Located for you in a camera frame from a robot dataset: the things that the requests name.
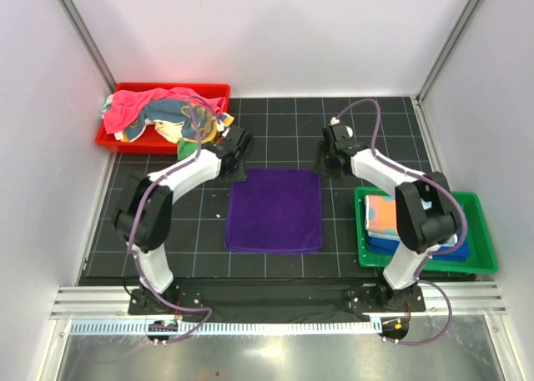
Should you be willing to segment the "pastel patterned towel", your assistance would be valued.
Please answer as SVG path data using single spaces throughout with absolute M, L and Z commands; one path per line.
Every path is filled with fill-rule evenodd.
M 397 231 L 395 200 L 387 195 L 366 195 L 365 237 L 380 249 L 395 252 L 401 240 Z

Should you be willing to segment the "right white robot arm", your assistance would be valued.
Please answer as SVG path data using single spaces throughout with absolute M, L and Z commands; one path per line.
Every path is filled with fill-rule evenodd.
M 400 243 L 372 295 L 381 310 L 395 311 L 415 291 L 419 274 L 450 238 L 462 244 L 467 221 L 443 173 L 425 174 L 356 142 L 351 128 L 333 118 L 322 130 L 315 171 L 330 178 L 353 176 L 380 188 L 395 203 Z

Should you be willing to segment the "blue towel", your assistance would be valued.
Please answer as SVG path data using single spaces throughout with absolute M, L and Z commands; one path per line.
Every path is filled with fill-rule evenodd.
M 368 249 L 374 253 L 392 256 L 401 241 L 396 227 L 395 200 L 391 200 L 387 196 L 368 195 L 365 196 L 363 207 L 365 210 L 365 240 Z M 454 247 L 460 236 L 461 232 L 459 231 L 445 244 L 441 245 L 439 251 L 443 252 Z M 471 249 L 466 239 L 457 250 L 448 254 L 438 255 L 436 260 L 465 262 L 470 255 Z

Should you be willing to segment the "purple towel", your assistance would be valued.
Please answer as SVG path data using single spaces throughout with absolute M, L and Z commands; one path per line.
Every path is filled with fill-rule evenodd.
M 310 169 L 251 168 L 230 188 L 224 246 L 236 253 L 320 251 L 320 176 Z

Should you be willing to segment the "pink towel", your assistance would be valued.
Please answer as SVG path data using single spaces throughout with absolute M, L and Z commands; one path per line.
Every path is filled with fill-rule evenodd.
M 193 112 L 193 101 L 202 103 L 213 114 L 224 112 L 222 106 L 225 103 L 225 98 L 203 98 L 190 88 L 155 88 L 137 93 L 122 90 L 108 96 L 103 106 L 102 119 L 105 132 L 112 135 L 121 132 L 139 115 L 144 106 L 153 100 L 164 98 L 186 100 L 190 112 Z

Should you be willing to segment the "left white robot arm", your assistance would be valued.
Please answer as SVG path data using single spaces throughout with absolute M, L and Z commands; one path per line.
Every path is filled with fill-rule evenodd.
M 245 180 L 244 161 L 253 140 L 251 133 L 231 126 L 185 160 L 155 173 L 128 176 L 113 213 L 113 226 L 133 256 L 142 288 L 149 291 L 148 306 L 156 313 L 170 313 L 177 303 L 164 246 L 174 204 L 216 178 Z

